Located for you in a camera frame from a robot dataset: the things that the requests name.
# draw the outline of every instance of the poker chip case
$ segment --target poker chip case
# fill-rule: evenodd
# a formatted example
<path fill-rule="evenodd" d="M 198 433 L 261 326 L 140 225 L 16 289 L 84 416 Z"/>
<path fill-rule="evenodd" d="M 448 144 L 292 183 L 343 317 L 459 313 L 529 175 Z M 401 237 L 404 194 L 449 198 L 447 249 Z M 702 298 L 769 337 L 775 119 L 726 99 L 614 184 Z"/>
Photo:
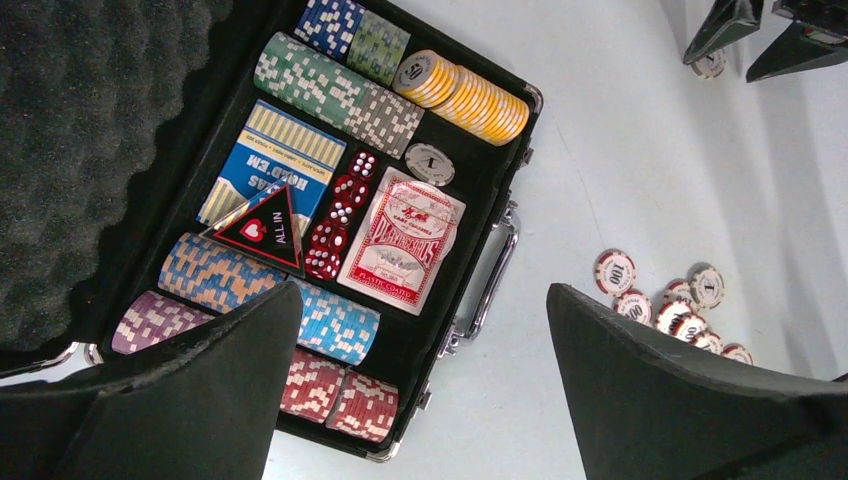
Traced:
<path fill-rule="evenodd" d="M 431 395 L 428 377 L 437 360 L 454 353 L 463 339 L 473 340 L 483 326 L 494 291 L 518 241 L 517 205 L 510 200 L 510 184 L 532 156 L 530 137 L 543 100 L 538 89 L 441 33 L 438 26 L 430 26 L 386 1 L 357 3 L 367 12 L 408 32 L 402 58 L 423 50 L 437 52 L 452 64 L 461 65 L 519 99 L 529 111 L 520 133 L 502 146 L 486 141 L 482 130 L 473 134 L 429 110 L 417 113 L 420 123 L 409 145 L 433 145 L 453 161 L 452 181 L 439 185 L 439 189 L 465 204 L 452 249 L 444 257 L 419 315 L 381 302 L 331 278 L 307 276 L 304 279 L 314 287 L 379 313 L 379 328 L 367 356 L 358 364 L 351 362 L 344 367 L 353 374 L 395 386 L 397 413 L 386 438 L 376 443 L 284 412 L 280 412 L 276 428 L 360 457 L 385 461 L 397 453 L 410 420 L 426 407 Z M 63 279 L 65 291 L 70 291 L 67 318 L 53 322 L 50 333 L 36 332 L 40 335 L 37 339 L 27 341 L 25 333 L 18 333 L 20 341 L 3 343 L 0 371 L 4 376 L 54 365 L 77 347 L 86 349 L 92 363 L 108 365 L 111 359 L 121 355 L 113 349 L 112 337 L 124 312 L 144 295 L 179 300 L 198 311 L 203 322 L 214 323 L 214 318 L 210 320 L 209 316 L 224 313 L 209 308 L 206 303 L 187 301 L 164 291 L 160 288 L 160 270 L 181 236 L 206 230 L 207 226 L 198 221 L 198 213 L 256 105 L 268 105 L 307 128 L 344 143 L 330 186 L 348 171 L 354 155 L 360 151 L 370 152 L 377 160 L 369 203 L 375 197 L 379 179 L 388 169 L 411 175 L 400 155 L 384 153 L 375 147 L 374 142 L 379 139 L 365 139 L 344 124 L 324 121 L 276 94 L 257 88 L 254 76 L 266 45 L 280 32 L 296 38 L 296 30 L 300 28 L 298 22 L 306 6 L 306 0 L 263 1 L 249 8 L 233 6 L 226 15 L 223 12 L 227 10 L 220 7 L 217 16 L 212 15 L 219 23 L 210 22 L 206 30 L 201 29 L 201 33 L 209 36 L 206 66 L 185 75 L 172 71 L 173 78 L 162 80 L 182 86 L 180 115 L 170 121 L 166 121 L 167 116 L 157 118 L 161 126 L 155 150 L 134 152 L 142 156 L 147 154 L 147 164 L 142 161 L 127 166 L 119 162 L 116 171 L 112 172 L 115 177 L 127 181 L 122 187 L 127 190 L 126 211 L 122 212 L 120 222 L 111 226 L 98 225 L 97 234 L 88 238 L 88 247 L 97 249 L 97 258 L 91 259 L 89 268 L 81 269 L 84 275 Z M 192 10 L 183 15 L 190 21 Z M 332 49 L 338 51 L 335 44 Z M 397 54 L 395 57 L 394 61 L 400 62 L 401 57 Z M 359 58 L 360 63 L 367 63 L 366 60 Z M 388 78 L 385 69 L 375 69 L 379 70 L 375 73 L 381 77 L 379 83 L 385 85 Z M 163 70 L 158 73 L 166 77 L 168 74 Z M 329 192 L 327 190 L 317 201 L 316 216 L 310 228 L 318 225 L 321 217 L 331 209 L 333 197 Z M 362 212 L 354 214 L 349 239 L 354 237 L 359 225 L 367 221 L 365 217 Z M 498 230 L 504 232 L 492 235 Z M 471 291 L 468 286 L 484 248 L 496 241 L 503 242 L 503 246 L 499 246 L 500 255 L 494 270 L 485 272 L 488 281 L 484 291 L 482 294 Z M 349 249 L 348 244 L 342 255 L 349 253 Z M 455 318 L 466 295 L 480 298 L 473 318 L 465 319 L 469 320 L 469 326 Z M 4 317 L 8 313 L 0 311 Z M 3 321 L 9 323 L 10 319 L 3 318 Z"/>

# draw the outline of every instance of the black object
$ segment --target black object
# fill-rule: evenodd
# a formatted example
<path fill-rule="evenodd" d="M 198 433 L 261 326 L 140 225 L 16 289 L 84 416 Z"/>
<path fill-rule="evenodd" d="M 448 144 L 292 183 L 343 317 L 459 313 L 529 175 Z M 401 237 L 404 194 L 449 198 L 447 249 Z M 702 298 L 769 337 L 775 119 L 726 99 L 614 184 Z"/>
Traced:
<path fill-rule="evenodd" d="M 763 0 L 716 0 L 683 56 L 690 65 L 759 30 Z M 775 14 L 792 25 L 754 62 L 747 81 L 848 61 L 848 1 L 778 0 Z"/>
<path fill-rule="evenodd" d="M 61 382 L 0 389 L 0 478 L 260 478 L 301 308 L 287 283 Z"/>
<path fill-rule="evenodd" d="M 832 67 L 848 61 L 848 42 L 828 44 L 820 30 L 794 22 L 748 69 L 748 82 L 789 73 Z"/>
<path fill-rule="evenodd" d="M 119 4 L 107 3 L 108 8 L 100 8 L 101 2 L 44 0 L 42 9 L 17 4 L 0 7 L 0 19 L 15 20 L 4 23 L 3 29 L 8 37 L 4 41 L 14 48 L 0 50 L 0 55 L 27 52 L 15 56 L 12 69 L 0 72 L 0 91 L 3 101 L 13 107 L 12 117 L 26 118 L 0 129 L 14 147 L 0 159 L 3 176 L 10 179 L 2 186 L 4 199 L 8 197 L 14 207 L 3 215 L 24 218 L 38 227 L 34 233 L 0 232 L 0 262 L 8 267 L 0 294 L 21 291 L 27 285 L 39 287 L 17 303 L 0 303 L 0 326 L 5 332 L 0 336 L 0 375 L 55 358 L 71 341 L 97 345 L 107 366 L 121 358 L 110 347 L 121 316 L 141 293 L 156 289 L 162 262 L 179 236 L 205 230 L 195 222 L 195 215 L 257 99 L 347 142 L 337 174 L 347 170 L 354 152 L 373 151 L 253 85 L 262 48 L 275 32 L 293 33 L 306 0 L 166 0 L 145 4 L 139 11 L 123 11 Z M 356 370 L 397 385 L 400 407 L 389 437 L 379 445 L 285 414 L 278 416 L 276 426 L 345 452 L 385 460 L 396 451 L 425 394 L 430 370 L 452 331 L 491 227 L 507 210 L 510 183 L 529 158 L 530 135 L 542 97 L 526 81 L 398 7 L 383 0 L 360 3 L 412 34 L 406 55 L 432 48 L 521 98 L 531 109 L 521 136 L 503 147 L 494 147 L 430 112 L 425 114 L 413 142 L 435 145 L 454 161 L 456 179 L 444 191 L 467 208 L 456 243 L 420 316 L 335 282 L 310 279 L 381 312 L 375 343 Z M 221 22 L 213 25 L 214 20 Z M 83 32 L 74 35 L 79 29 Z M 92 45 L 101 45 L 98 42 L 106 45 L 103 51 L 93 49 Z M 63 75 L 51 77 L 61 65 L 66 67 Z M 196 68 L 200 70 L 189 73 Z M 49 84 L 51 78 L 56 85 Z M 51 89 L 38 90 L 27 86 L 28 81 Z M 112 93 L 82 99 L 73 95 L 74 85 L 101 83 L 111 88 L 103 92 Z M 115 96 L 117 103 L 112 102 Z M 164 99 L 169 106 L 164 113 L 145 103 Z M 62 110 L 66 104 L 73 108 Z M 130 126 L 139 138 L 131 135 Z M 64 136 L 50 143 L 48 132 L 53 131 Z M 120 148 L 110 147 L 115 143 Z M 47 148 L 44 145 L 51 145 L 50 155 L 39 150 Z M 123 150 L 130 146 L 134 149 Z M 32 169 L 31 161 L 22 160 L 25 157 L 38 157 L 41 168 Z M 378 174 L 388 166 L 406 171 L 402 162 L 379 153 L 376 157 Z M 101 186 L 109 191 L 101 191 Z M 55 190 L 62 193 L 55 201 L 41 199 L 40 195 L 49 196 Z M 126 203 L 122 201 L 125 194 Z M 326 211 L 330 197 L 325 196 L 318 206 L 318 215 Z M 58 206 L 64 216 L 57 213 Z M 107 227 L 119 218 L 120 222 Z M 69 310 L 62 307 L 68 290 Z"/>
<path fill-rule="evenodd" d="M 716 0 L 704 24 L 695 34 L 683 63 L 701 58 L 747 37 L 760 29 L 764 0 Z"/>
<path fill-rule="evenodd" d="M 848 388 L 749 367 L 548 292 L 590 480 L 848 478 Z"/>

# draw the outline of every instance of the red poker chip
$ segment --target red poker chip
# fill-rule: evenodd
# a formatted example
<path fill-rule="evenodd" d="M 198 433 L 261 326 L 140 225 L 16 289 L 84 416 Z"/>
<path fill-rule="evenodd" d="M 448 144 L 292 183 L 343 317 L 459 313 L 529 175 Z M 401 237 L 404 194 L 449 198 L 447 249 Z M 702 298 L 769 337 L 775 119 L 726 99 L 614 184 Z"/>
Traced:
<path fill-rule="evenodd" d="M 324 423 L 341 393 L 344 376 L 344 367 L 295 349 L 280 410 Z"/>
<path fill-rule="evenodd" d="M 595 262 L 595 283 L 607 295 L 621 296 L 636 283 L 636 264 L 621 250 L 607 250 Z"/>
<path fill-rule="evenodd" d="M 398 390 L 360 373 L 349 372 L 327 428 L 379 443 L 385 440 L 397 415 Z"/>
<path fill-rule="evenodd" d="M 751 355 L 751 352 L 738 343 L 731 343 L 724 347 L 724 350 L 721 352 L 721 356 L 731 360 L 736 360 L 737 362 L 741 362 L 746 365 L 754 365 L 754 357 Z"/>

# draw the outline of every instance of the poker chip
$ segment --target poker chip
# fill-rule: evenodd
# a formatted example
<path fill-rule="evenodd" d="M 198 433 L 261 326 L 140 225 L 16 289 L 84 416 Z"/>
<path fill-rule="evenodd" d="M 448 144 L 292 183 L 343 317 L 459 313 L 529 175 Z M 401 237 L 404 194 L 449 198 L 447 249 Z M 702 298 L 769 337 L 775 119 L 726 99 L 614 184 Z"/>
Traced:
<path fill-rule="evenodd" d="M 228 313 L 285 279 L 278 270 L 186 233 L 162 264 L 158 286 L 216 312 Z"/>
<path fill-rule="evenodd" d="M 715 267 L 699 270 L 692 277 L 690 286 L 693 298 L 702 308 L 713 309 L 724 300 L 724 278 Z"/>
<path fill-rule="evenodd" d="M 731 343 L 724 347 L 721 356 L 747 365 L 754 365 L 754 357 L 751 355 L 751 352 L 738 343 Z"/>
<path fill-rule="evenodd" d="M 690 343 L 701 350 L 706 350 L 716 355 L 720 355 L 724 350 L 724 342 L 721 341 L 721 337 L 708 330 L 695 335 L 695 338 Z"/>
<path fill-rule="evenodd" d="M 444 187 L 452 182 L 456 175 L 450 158 L 432 145 L 412 145 L 404 157 L 406 166 L 415 178 L 430 185 Z"/>
<path fill-rule="evenodd" d="M 377 158 L 368 152 L 357 152 L 350 162 L 349 173 L 365 182 L 370 181 L 377 171 Z"/>
<path fill-rule="evenodd" d="M 359 365 L 374 343 L 380 314 L 296 278 L 303 298 L 298 345 L 328 357 Z"/>
<path fill-rule="evenodd" d="M 621 296 L 636 281 L 636 265 L 621 250 L 607 250 L 595 263 L 595 282 L 607 295 Z"/>
<path fill-rule="evenodd" d="M 514 140 L 530 118 L 530 107 L 523 100 L 430 50 L 405 60 L 392 88 L 495 146 Z M 445 91 L 452 93 L 443 98 Z"/>
<path fill-rule="evenodd" d="M 374 443 L 385 440 L 398 411 L 397 387 L 357 372 L 348 372 L 327 428 Z"/>
<path fill-rule="evenodd" d="M 253 83 L 396 159 L 424 116 L 421 107 L 279 32 L 265 45 Z"/>
<path fill-rule="evenodd" d="M 726 65 L 727 56 L 722 48 L 693 63 L 692 70 L 698 77 L 704 80 L 710 80 L 724 73 L 724 67 Z"/>
<path fill-rule="evenodd" d="M 459 73 L 432 50 L 411 55 L 398 68 L 392 89 L 423 108 L 441 105 L 457 88 Z"/>
<path fill-rule="evenodd" d="M 683 318 L 691 314 L 692 308 L 686 302 L 677 300 L 667 303 L 657 312 L 656 328 L 666 335 L 672 335 Z"/>
<path fill-rule="evenodd" d="M 671 335 L 684 342 L 692 342 L 695 337 L 709 328 L 707 321 L 694 313 L 683 316 L 676 323 L 677 325 L 671 331 Z"/>
<path fill-rule="evenodd" d="M 144 292 L 121 318 L 112 337 L 112 350 L 123 354 L 138 352 L 213 318 L 156 292 Z"/>
<path fill-rule="evenodd" d="M 631 290 L 617 298 L 613 310 L 631 320 L 651 326 L 654 313 L 651 299 L 642 292 Z"/>
<path fill-rule="evenodd" d="M 400 159 L 415 134 L 424 109 L 368 82 L 366 95 L 348 122 L 347 132 L 368 145 Z"/>
<path fill-rule="evenodd" d="M 353 36 L 347 66 L 388 86 L 397 73 L 410 35 L 379 15 L 365 11 Z"/>
<path fill-rule="evenodd" d="M 665 300 L 665 303 L 682 300 L 692 307 L 693 313 L 698 313 L 701 309 L 701 305 L 699 305 L 698 302 L 695 301 L 695 298 L 692 297 L 692 288 L 685 280 L 674 280 L 671 282 L 668 287 L 666 287 L 663 299 Z"/>
<path fill-rule="evenodd" d="M 324 423 L 339 398 L 344 377 L 341 365 L 295 348 L 280 410 Z"/>
<path fill-rule="evenodd" d="M 309 0 L 294 33 L 319 52 L 341 60 L 364 14 L 365 8 L 351 0 Z"/>

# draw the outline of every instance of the yellow poker chip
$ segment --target yellow poker chip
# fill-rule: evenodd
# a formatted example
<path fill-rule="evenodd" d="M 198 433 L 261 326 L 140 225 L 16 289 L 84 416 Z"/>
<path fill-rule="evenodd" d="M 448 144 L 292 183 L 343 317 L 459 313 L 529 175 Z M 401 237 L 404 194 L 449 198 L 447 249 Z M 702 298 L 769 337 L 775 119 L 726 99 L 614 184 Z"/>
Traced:
<path fill-rule="evenodd" d="M 491 83 L 489 85 L 490 89 L 492 90 L 492 104 L 489 108 L 488 114 L 486 114 L 485 117 L 480 119 L 481 121 L 479 122 L 476 128 L 476 133 L 481 135 L 486 140 L 490 140 L 491 138 L 496 136 L 499 124 L 503 120 L 504 111 L 506 107 L 509 106 L 509 104 L 507 103 L 507 98 L 503 94 L 503 90 Z"/>
<path fill-rule="evenodd" d="M 513 118 L 513 121 L 507 130 L 507 136 L 504 138 L 503 142 L 496 144 L 498 147 L 506 145 L 514 140 L 515 137 L 521 133 L 521 130 L 524 129 L 524 126 L 527 125 L 527 121 L 530 118 L 530 107 L 528 107 L 527 104 L 520 98 L 516 98 L 516 101 L 518 102 L 518 113 Z"/>
<path fill-rule="evenodd" d="M 441 105 L 433 108 L 433 113 L 447 116 L 453 112 L 453 108 L 465 101 L 469 93 L 470 79 L 462 67 L 456 67 L 457 85 L 453 93 Z"/>
<path fill-rule="evenodd" d="M 502 137 L 506 137 L 507 127 L 510 119 L 518 110 L 518 105 L 513 100 L 514 97 L 502 88 L 498 88 L 501 96 L 501 109 L 498 111 L 495 120 L 489 125 L 486 133 L 494 141 L 499 141 Z"/>
<path fill-rule="evenodd" d="M 497 125 L 492 129 L 490 136 L 492 143 L 497 145 L 503 142 L 509 135 L 509 128 L 514 123 L 514 118 L 518 113 L 518 100 L 510 93 L 504 91 L 507 107 L 500 112 L 500 118 Z"/>

